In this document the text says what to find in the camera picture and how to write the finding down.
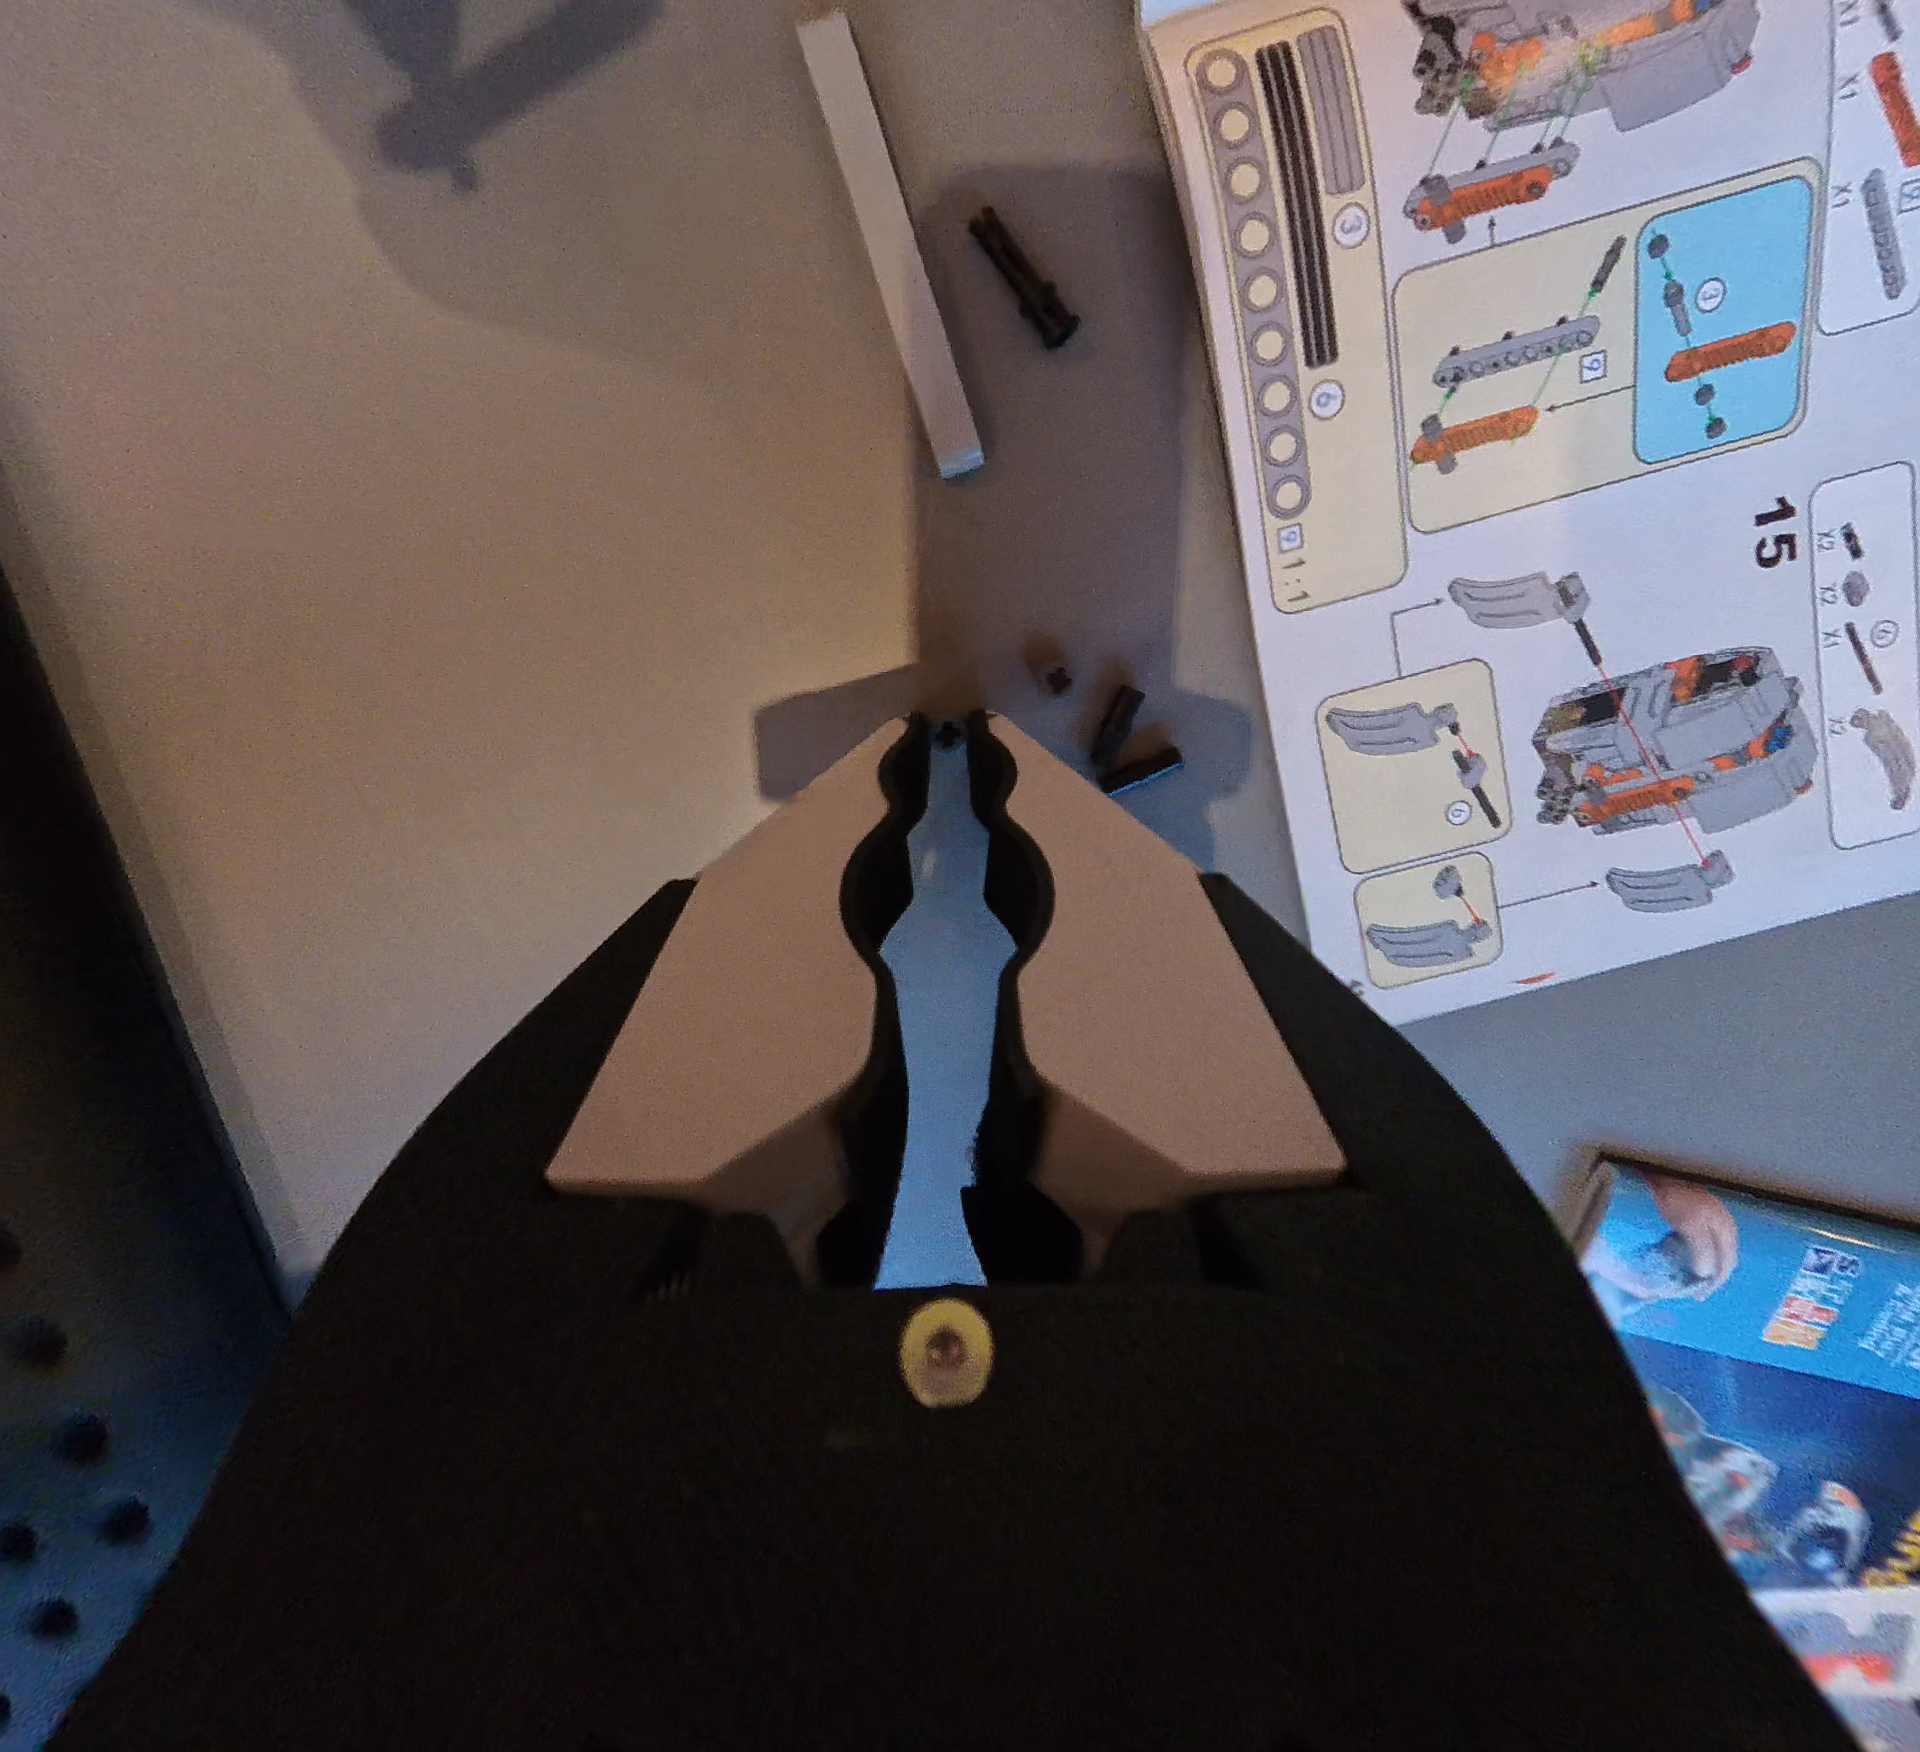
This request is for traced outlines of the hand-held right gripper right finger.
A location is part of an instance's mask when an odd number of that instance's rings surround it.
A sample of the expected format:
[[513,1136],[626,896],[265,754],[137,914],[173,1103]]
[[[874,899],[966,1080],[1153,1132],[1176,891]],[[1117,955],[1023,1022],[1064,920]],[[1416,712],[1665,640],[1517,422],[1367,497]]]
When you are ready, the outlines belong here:
[[1337,1184],[1200,870],[1009,718],[970,717],[970,783],[1011,936],[970,1184],[984,1277],[1069,1285],[1135,1214]]

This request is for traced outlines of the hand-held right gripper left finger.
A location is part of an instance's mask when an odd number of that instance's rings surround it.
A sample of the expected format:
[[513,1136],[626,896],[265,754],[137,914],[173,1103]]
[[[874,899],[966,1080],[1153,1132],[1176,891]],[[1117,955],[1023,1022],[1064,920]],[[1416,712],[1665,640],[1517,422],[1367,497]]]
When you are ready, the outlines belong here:
[[893,718],[696,879],[547,1165],[564,1194],[761,1214],[874,1285],[907,1142],[898,989],[932,731]]

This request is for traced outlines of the grey desk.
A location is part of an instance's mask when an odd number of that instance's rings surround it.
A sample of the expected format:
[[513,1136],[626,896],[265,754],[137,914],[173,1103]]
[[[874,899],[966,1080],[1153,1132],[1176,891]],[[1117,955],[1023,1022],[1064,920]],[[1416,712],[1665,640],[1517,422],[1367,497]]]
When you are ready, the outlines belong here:
[[[1308,925],[1137,0],[5,0],[5,534],[291,1275],[629,906],[918,704],[1083,768],[1137,682],[1186,765],[1126,807]],[[1916,1212],[1916,891],[1428,1021],[1547,1189],[1618,1146]]]

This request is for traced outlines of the blue cover booklet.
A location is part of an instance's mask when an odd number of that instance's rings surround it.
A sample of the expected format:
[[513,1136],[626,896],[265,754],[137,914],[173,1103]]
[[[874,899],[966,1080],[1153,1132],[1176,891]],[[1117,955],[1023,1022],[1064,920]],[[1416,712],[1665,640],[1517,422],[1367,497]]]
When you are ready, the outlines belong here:
[[1916,1589],[1916,1229],[1604,1160],[1573,1240],[1746,1589]]

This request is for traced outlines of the open instruction booklet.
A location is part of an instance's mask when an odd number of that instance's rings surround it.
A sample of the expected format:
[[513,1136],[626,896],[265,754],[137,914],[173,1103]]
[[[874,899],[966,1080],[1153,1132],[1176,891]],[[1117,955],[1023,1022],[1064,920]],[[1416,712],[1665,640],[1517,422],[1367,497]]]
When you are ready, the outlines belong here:
[[1137,0],[1316,957],[1916,891],[1919,0]]

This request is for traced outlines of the long black pin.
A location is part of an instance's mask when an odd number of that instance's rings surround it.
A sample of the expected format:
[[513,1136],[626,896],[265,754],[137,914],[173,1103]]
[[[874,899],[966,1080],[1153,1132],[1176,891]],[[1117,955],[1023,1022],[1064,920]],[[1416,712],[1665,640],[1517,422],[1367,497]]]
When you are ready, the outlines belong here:
[[970,219],[973,244],[984,253],[1002,285],[1017,301],[1017,310],[1037,333],[1042,349],[1063,349],[1079,329],[1076,315],[1053,280],[1044,277],[1042,269],[1014,238],[994,207],[983,207]]

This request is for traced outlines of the light grey long beam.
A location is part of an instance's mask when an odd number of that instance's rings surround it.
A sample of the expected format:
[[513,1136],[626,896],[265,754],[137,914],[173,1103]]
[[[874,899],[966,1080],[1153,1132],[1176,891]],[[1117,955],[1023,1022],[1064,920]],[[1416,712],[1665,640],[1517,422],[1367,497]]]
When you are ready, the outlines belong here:
[[943,480],[984,466],[980,429],[844,11],[796,25],[852,213]]

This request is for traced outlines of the white orange leaflet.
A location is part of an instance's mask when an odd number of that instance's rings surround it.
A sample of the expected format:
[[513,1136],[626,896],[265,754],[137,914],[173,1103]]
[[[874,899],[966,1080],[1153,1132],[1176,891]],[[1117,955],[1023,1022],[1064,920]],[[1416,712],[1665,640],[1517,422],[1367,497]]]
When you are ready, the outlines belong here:
[[1919,1589],[1758,1590],[1756,1607],[1860,1749],[1919,1749]]

